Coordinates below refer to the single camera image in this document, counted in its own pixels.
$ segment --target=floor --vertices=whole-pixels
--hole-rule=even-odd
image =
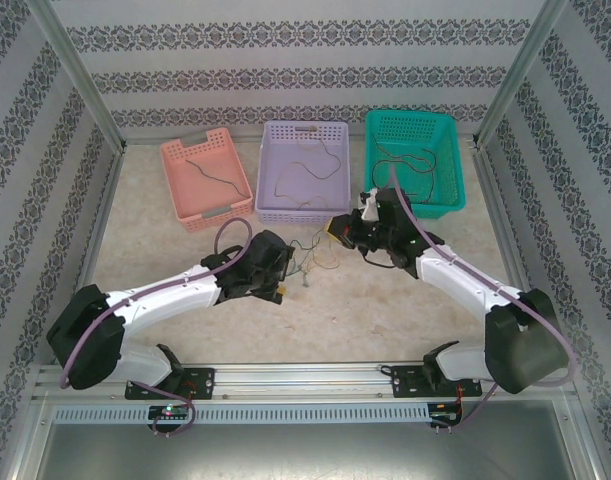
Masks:
[[[428,230],[479,269],[506,281],[506,274],[472,158],[460,143],[467,206]],[[259,143],[236,149],[252,189]],[[363,183],[362,140],[350,142],[352,196]],[[254,231],[263,225],[252,214]],[[318,226],[271,226],[284,240],[311,242]],[[101,290],[124,290],[180,273],[211,253],[216,228],[186,233],[174,216],[156,146],[130,146],[125,154],[114,203],[93,281]],[[222,245],[242,243],[245,230],[232,226]],[[283,304],[255,298],[186,312],[138,334],[146,344],[168,345],[183,363],[350,362],[419,360],[451,340],[482,340],[483,328],[440,290],[398,270],[366,265],[356,251],[333,245],[335,270],[314,269],[307,284],[289,277]],[[303,253],[297,251],[297,258]],[[331,261],[321,251],[321,263]],[[386,255],[375,260],[387,262]]]

